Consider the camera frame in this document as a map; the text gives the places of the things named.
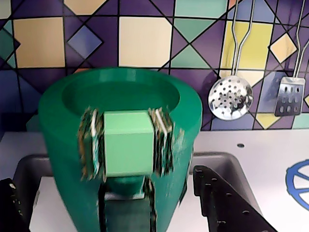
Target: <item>green pot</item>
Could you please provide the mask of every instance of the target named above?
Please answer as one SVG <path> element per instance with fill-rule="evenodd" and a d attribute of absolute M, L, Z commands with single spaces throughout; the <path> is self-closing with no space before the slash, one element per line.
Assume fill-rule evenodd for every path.
<path fill-rule="evenodd" d="M 180 129 L 184 131 L 184 137 L 173 147 L 174 172 L 162 178 L 151 176 L 157 231 L 165 232 L 186 181 L 193 143 L 201 127 L 198 94 L 169 75 L 131 68 L 79 72 L 56 82 L 43 94 L 39 118 L 59 193 L 79 232 L 99 232 L 100 181 L 81 181 L 77 142 L 81 116 L 88 106 L 101 113 L 168 106 L 175 123 L 174 137 Z"/>

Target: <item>green block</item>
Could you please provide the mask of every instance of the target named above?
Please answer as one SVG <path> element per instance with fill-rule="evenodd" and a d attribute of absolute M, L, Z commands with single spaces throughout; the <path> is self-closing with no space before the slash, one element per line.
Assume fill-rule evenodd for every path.
<path fill-rule="evenodd" d="M 104 113 L 106 177 L 153 173 L 154 128 L 147 111 Z"/>

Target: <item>purple tile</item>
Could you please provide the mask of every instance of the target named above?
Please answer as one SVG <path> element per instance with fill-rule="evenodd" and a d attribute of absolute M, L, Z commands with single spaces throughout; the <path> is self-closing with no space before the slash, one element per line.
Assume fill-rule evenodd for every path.
<path fill-rule="evenodd" d="M 212 120 L 213 116 L 211 113 L 209 112 L 205 112 L 203 113 L 203 120 L 202 120 L 202 127 L 204 127 L 204 125 L 207 125 L 210 123 L 210 121 Z"/>
<path fill-rule="evenodd" d="M 309 113 L 309 107 L 305 101 L 303 101 L 303 109 L 301 110 L 302 113 Z"/>
<path fill-rule="evenodd" d="M 254 122 L 253 130 L 264 130 L 264 128 L 258 123 L 258 121 Z"/>
<path fill-rule="evenodd" d="M 91 18 L 91 16 L 78 16 L 78 18 L 79 18 L 82 22 L 85 22 L 85 21 L 87 21 L 89 18 Z"/>
<path fill-rule="evenodd" d="M 149 0 L 121 0 L 120 15 L 162 16 Z"/>
<path fill-rule="evenodd" d="M 67 67 L 79 67 L 79 65 L 84 61 L 84 58 L 79 55 L 71 46 L 65 45 L 66 49 L 66 63 Z"/>
<path fill-rule="evenodd" d="M 294 43 L 297 44 L 296 27 L 294 27 L 292 30 L 290 30 L 289 34 L 290 34 L 291 38 L 293 39 Z M 299 40 L 300 40 L 300 47 L 301 47 L 300 51 L 301 52 L 303 50 L 303 47 L 305 46 L 305 44 L 308 41 L 308 35 L 309 35 L 309 28 L 300 28 L 300 30 L 299 30 Z M 289 65 L 288 65 L 289 70 L 294 70 L 296 58 L 297 58 L 297 52 L 295 52 L 293 54 L 293 56 L 291 56 L 291 58 L 289 59 Z M 309 50 L 306 49 L 302 63 L 300 65 L 300 71 L 301 72 L 305 72 L 307 70 L 308 61 L 309 61 Z"/>
<path fill-rule="evenodd" d="M 201 129 L 201 131 L 210 131 L 210 130 L 211 130 L 211 123 L 206 124 Z"/>
<path fill-rule="evenodd" d="M 168 74 L 169 73 L 169 69 L 161 69 L 161 70 L 158 70 L 158 72 Z"/>
<path fill-rule="evenodd" d="M 89 64 L 86 60 L 78 67 L 78 68 L 88 68 L 92 69 L 94 68 L 91 64 Z"/>
<path fill-rule="evenodd" d="M 294 25 L 298 22 L 301 5 L 302 1 L 280 0 L 277 10 L 278 19 L 283 24 Z"/>
<path fill-rule="evenodd" d="M 176 56 L 176 54 L 178 54 L 187 45 L 188 45 L 188 42 L 184 39 L 184 37 L 176 29 L 173 29 L 171 59 L 174 56 Z"/>
<path fill-rule="evenodd" d="M 5 60 L 2 59 L 2 58 L 0 57 L 0 68 L 2 68 L 2 66 L 4 65 L 4 63 L 5 63 Z"/>
<path fill-rule="evenodd" d="M 63 5 L 63 15 L 65 16 L 75 16 L 74 12 L 69 8 L 67 7 L 65 4 Z"/>
<path fill-rule="evenodd" d="M 267 63 L 266 63 L 266 70 L 273 71 L 273 70 L 281 70 L 281 69 L 282 69 L 282 66 L 279 64 L 279 62 L 274 57 L 272 52 L 269 51 L 268 60 L 267 60 Z"/>
<path fill-rule="evenodd" d="M 193 42 L 193 47 L 213 69 L 218 69 L 220 66 L 224 27 L 224 21 L 217 21 Z"/>
<path fill-rule="evenodd" d="M 0 19 L 0 29 L 7 23 L 6 19 Z"/>
<path fill-rule="evenodd" d="M 276 12 L 278 0 L 265 0 L 266 4 L 272 9 L 273 12 Z"/>
<path fill-rule="evenodd" d="M 0 71 L 0 112 L 21 112 L 17 75 L 12 70 Z"/>
<path fill-rule="evenodd" d="M 284 116 L 268 129 L 292 129 L 294 116 Z"/>
<path fill-rule="evenodd" d="M 239 119 L 233 121 L 224 121 L 215 118 L 211 123 L 213 131 L 234 131 L 234 130 L 252 130 L 254 118 L 251 114 L 245 114 Z"/>
<path fill-rule="evenodd" d="M 20 46 L 20 42 L 14 39 L 14 48 L 15 50 Z"/>
<path fill-rule="evenodd" d="M 41 94 L 37 92 L 23 78 L 19 79 L 21 95 L 23 97 L 23 105 L 25 113 L 33 113 L 38 109 Z"/>
<path fill-rule="evenodd" d="M 291 56 L 289 56 L 284 62 L 282 62 L 281 66 L 283 69 L 287 72 L 291 72 L 291 75 L 293 75 L 294 68 L 295 68 L 295 60 L 297 57 L 297 51 L 294 52 Z"/>
<path fill-rule="evenodd" d="M 174 15 L 175 0 L 151 0 L 165 16 Z"/>
<path fill-rule="evenodd" d="M 64 17 L 64 38 L 66 42 L 78 31 L 82 24 L 78 17 Z"/>
<path fill-rule="evenodd" d="M 301 20 L 301 26 L 309 27 L 309 15 L 303 17 L 303 19 Z"/>
<path fill-rule="evenodd" d="M 65 69 L 19 69 L 19 74 L 39 93 L 50 87 L 51 84 L 66 76 Z"/>
<path fill-rule="evenodd" d="M 11 70 L 12 67 L 10 65 L 8 65 L 7 62 L 3 61 L 3 63 L 1 64 L 3 59 L 1 59 L 0 61 L 0 70 Z"/>
<path fill-rule="evenodd" d="M 260 93 L 261 93 L 261 89 L 262 89 L 262 82 L 263 81 L 258 82 L 252 88 L 252 91 L 253 91 L 253 102 L 252 102 L 252 105 L 251 105 L 251 107 L 249 109 L 249 111 L 251 113 L 256 113 L 258 102 L 259 102 L 259 98 L 260 98 Z"/>
<path fill-rule="evenodd" d="M 62 16 L 59 0 L 26 0 L 13 13 L 14 18 Z"/>
<path fill-rule="evenodd" d="M 117 15 L 117 14 L 118 14 L 118 0 L 108 0 L 95 13 L 95 15 Z"/>
<path fill-rule="evenodd" d="M 101 45 L 87 61 L 94 67 L 113 67 L 118 64 L 117 17 L 92 17 L 87 25 L 102 40 Z"/>
<path fill-rule="evenodd" d="M 271 44 L 273 44 L 277 39 L 279 39 L 282 35 L 286 33 L 284 27 L 282 25 L 275 24 L 274 32 L 271 37 Z"/>
<path fill-rule="evenodd" d="M 11 0 L 12 11 L 17 10 L 26 0 Z"/>

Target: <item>black tile grout line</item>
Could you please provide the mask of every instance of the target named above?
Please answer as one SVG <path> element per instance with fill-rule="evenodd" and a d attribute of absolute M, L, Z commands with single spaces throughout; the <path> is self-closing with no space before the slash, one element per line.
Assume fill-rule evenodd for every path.
<path fill-rule="evenodd" d="M 282 63 L 286 62 L 289 58 L 291 58 L 291 56 L 292 56 L 296 51 L 293 52 L 291 55 L 289 55 L 287 58 L 285 58 L 282 62 L 280 62 L 280 61 L 277 59 L 276 55 L 272 52 L 271 49 L 268 48 L 268 52 L 270 52 L 270 53 L 273 55 L 273 57 L 275 58 L 275 60 L 278 62 L 279 65 L 277 65 L 276 67 L 281 66 L 282 69 L 285 70 L 286 68 L 282 66 Z"/>
<path fill-rule="evenodd" d="M 16 6 L 15 10 L 12 10 L 12 4 L 11 4 L 11 15 L 4 21 L 4 25 L 7 24 L 8 21 L 14 20 L 13 14 L 18 10 L 18 8 L 25 2 L 26 0 L 21 0 L 20 3 Z"/>
<path fill-rule="evenodd" d="M 173 48 L 173 36 L 174 36 L 174 24 L 175 24 L 175 10 L 176 10 L 176 0 L 173 1 L 173 18 L 172 18 L 172 32 L 171 32 L 171 38 L 170 38 L 170 50 L 169 50 L 169 75 L 170 75 L 170 67 L 172 64 L 171 56 L 172 56 L 172 48 Z"/>
<path fill-rule="evenodd" d="M 16 78 L 17 78 L 17 87 L 18 87 L 18 93 L 19 93 L 19 100 L 20 100 L 20 106 L 21 106 L 21 113 L 24 114 L 25 113 L 25 108 L 24 108 L 24 100 L 23 100 L 23 95 L 22 95 L 22 91 L 21 91 L 21 86 L 20 86 L 20 74 L 19 74 L 19 70 L 17 68 L 17 56 L 16 56 L 16 49 L 15 49 L 15 46 L 14 46 L 14 39 L 15 39 L 15 36 L 14 36 L 14 23 L 12 22 L 11 23 L 11 26 L 12 26 L 12 42 L 13 42 L 13 54 L 14 54 L 14 63 L 15 63 L 15 68 L 13 69 L 16 73 Z"/>
<path fill-rule="evenodd" d="M 102 43 L 100 43 L 100 44 L 95 48 L 95 50 L 93 50 L 93 51 L 87 56 L 87 58 L 90 57 L 90 56 L 93 54 L 94 51 L 97 51 L 97 49 L 99 49 L 103 44 L 104 44 L 104 42 L 102 41 Z M 75 48 L 73 48 L 69 43 L 64 42 L 64 49 L 66 49 L 66 45 L 69 46 L 74 52 L 76 52 L 76 54 L 77 54 L 80 58 L 83 59 L 83 61 L 82 61 L 77 67 L 80 67 L 82 64 L 84 64 L 87 58 L 85 59 L 85 58 L 84 58 L 81 54 L 79 54 L 79 52 L 76 51 Z"/>
<path fill-rule="evenodd" d="M 283 26 L 281 20 L 277 17 L 277 12 L 278 12 L 278 5 L 279 5 L 279 0 L 277 0 L 277 4 L 276 4 L 276 10 L 273 11 L 273 9 L 271 8 L 271 6 L 269 5 L 269 3 L 266 1 L 266 0 L 263 0 L 265 2 L 265 4 L 268 6 L 268 8 L 270 9 L 270 11 L 274 14 L 274 22 L 273 22 L 273 25 L 275 27 L 275 25 L 281 25 L 284 29 L 285 32 L 287 32 L 286 28 Z"/>
<path fill-rule="evenodd" d="M 216 22 L 218 21 L 222 21 L 220 19 L 216 19 L 211 25 L 209 25 L 205 30 L 203 30 L 197 37 L 195 37 L 191 42 L 188 42 L 186 38 L 183 37 L 183 35 L 177 30 L 177 28 L 172 25 L 172 28 L 177 30 L 177 32 L 180 34 L 180 36 L 182 36 L 182 38 L 187 42 L 187 45 L 185 45 L 178 53 L 176 53 L 173 57 L 170 58 L 170 61 L 172 61 L 176 56 L 178 56 L 184 49 L 186 49 L 188 46 L 192 46 L 192 43 L 195 42 L 202 34 L 204 34 L 208 29 L 210 29 Z M 203 59 L 204 62 L 206 62 L 207 65 L 209 65 L 209 63 L 201 56 L 201 54 L 195 49 L 194 46 L 192 46 L 192 48 L 200 55 L 200 57 Z M 163 69 L 167 64 L 168 62 L 166 62 L 158 71 L 160 71 L 161 69 Z M 214 73 L 217 74 L 217 69 L 214 69 L 211 67 L 211 65 L 209 65 L 209 69 L 211 69 Z"/>
<path fill-rule="evenodd" d="M 117 67 L 119 67 L 119 28 L 120 28 L 120 1 L 117 1 L 117 26 L 118 26 L 118 30 L 117 30 Z"/>
<path fill-rule="evenodd" d="M 277 0 L 277 4 L 276 4 L 276 11 L 275 11 L 275 17 L 274 17 L 274 23 L 276 21 L 276 15 L 277 15 L 277 11 L 278 11 L 278 5 L 279 5 L 279 0 Z M 271 36 L 270 36 L 270 42 L 271 43 L 271 38 L 273 36 L 273 33 L 274 33 L 274 30 L 275 30 L 275 26 L 272 27 L 272 31 L 271 31 Z M 257 101 L 257 106 L 256 106 L 256 112 L 255 112 L 255 117 L 254 119 L 256 120 L 256 115 L 257 115 L 257 111 L 258 111 L 258 108 L 259 108 L 259 104 L 260 104 L 260 100 L 261 100 L 261 92 L 262 92 L 262 89 L 263 89 L 263 84 L 264 84 L 264 79 L 265 79 L 265 72 L 266 72 L 266 67 L 267 67 L 267 61 L 268 61 L 268 57 L 269 57 L 269 53 L 270 53 L 270 49 L 268 50 L 268 53 L 267 53 L 267 58 L 266 58 L 266 64 L 265 64 L 265 69 L 264 69 L 264 77 L 262 78 L 262 83 L 261 83 L 261 89 L 259 91 L 259 97 L 258 97 L 258 101 Z"/>
<path fill-rule="evenodd" d="M 219 68 L 218 68 L 218 73 L 217 73 L 217 79 L 216 79 L 216 82 L 220 79 L 220 70 L 221 70 L 221 60 L 222 60 L 222 55 L 223 55 L 223 48 L 224 48 L 224 40 L 225 40 L 225 33 L 226 33 L 226 25 L 227 25 L 227 15 L 228 15 L 228 12 L 229 12 L 229 3 L 230 3 L 230 0 L 227 1 L 226 3 L 226 13 L 223 15 L 224 18 L 224 29 L 223 29 L 223 36 L 222 36 L 222 44 L 221 44 L 221 49 L 220 49 L 220 58 L 219 58 Z M 210 127 L 209 127 L 209 130 L 211 131 L 211 128 L 212 128 L 212 121 L 214 120 L 214 118 L 212 117 L 213 114 L 211 114 L 211 119 L 210 119 Z"/>
<path fill-rule="evenodd" d="M 228 11 L 229 3 L 230 3 L 230 0 L 228 0 L 227 3 L 226 3 L 226 11 Z M 220 50 L 220 58 L 219 58 L 219 68 L 218 68 L 217 80 L 220 79 L 220 71 L 222 70 L 222 68 L 221 68 L 221 60 L 222 60 L 222 56 L 223 56 L 224 40 L 225 40 L 225 33 L 226 33 L 226 25 L 227 25 L 227 14 L 225 14 L 225 22 L 224 22 L 221 50 Z"/>
<path fill-rule="evenodd" d="M 182 36 L 182 38 L 186 41 L 187 45 L 186 45 L 180 52 L 182 52 L 182 51 L 183 51 L 184 49 L 186 49 L 188 46 L 191 46 L 191 47 L 195 50 L 195 52 L 197 52 L 198 55 L 202 58 L 202 60 L 210 67 L 210 69 L 216 73 L 215 69 L 204 59 L 204 57 L 202 57 L 202 55 L 201 55 L 201 54 L 195 49 L 195 47 L 192 45 L 192 42 L 193 42 L 194 40 L 191 41 L 191 42 L 189 42 L 189 41 L 182 35 L 182 33 L 174 26 L 174 23 L 171 23 L 171 22 L 169 21 L 169 19 L 168 19 L 168 18 L 163 14 L 163 12 L 158 8 L 158 6 L 157 6 L 156 4 L 154 4 L 154 2 L 153 2 L 152 0 L 149 0 L 149 2 L 160 12 L 160 14 L 162 14 L 162 16 L 171 24 L 171 26 L 172 26 L 172 32 L 173 32 L 174 30 L 176 30 L 176 31 L 180 34 L 180 36 Z M 177 53 L 173 58 L 171 58 L 171 56 L 170 56 L 169 61 L 166 62 L 158 71 L 160 71 L 162 68 L 164 68 L 167 64 L 169 64 L 169 67 L 170 67 L 170 65 L 171 65 L 171 63 L 172 63 L 172 60 L 173 60 L 178 54 L 180 54 L 180 52 Z"/>
<path fill-rule="evenodd" d="M 63 31 L 63 52 L 64 52 L 64 67 L 65 67 L 65 74 L 68 75 L 68 68 L 67 68 L 67 55 L 66 55 L 66 32 L 65 32 L 65 23 L 64 23 L 64 2 L 62 2 L 62 31 Z"/>

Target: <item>slotted spatula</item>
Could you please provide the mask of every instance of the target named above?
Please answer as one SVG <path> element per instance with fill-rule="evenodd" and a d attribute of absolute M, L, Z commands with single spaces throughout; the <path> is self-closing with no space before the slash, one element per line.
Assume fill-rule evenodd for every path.
<path fill-rule="evenodd" d="M 298 52 L 293 77 L 285 76 L 281 79 L 277 96 L 275 116 L 295 116 L 299 115 L 302 110 L 306 80 L 304 78 L 298 77 L 298 75 L 305 50 L 309 45 L 309 40 L 307 41 L 302 52 L 300 53 L 301 47 L 299 41 L 299 28 L 303 16 L 305 1 L 306 0 L 303 0 L 303 5 L 299 15 L 299 21 L 296 31 Z"/>

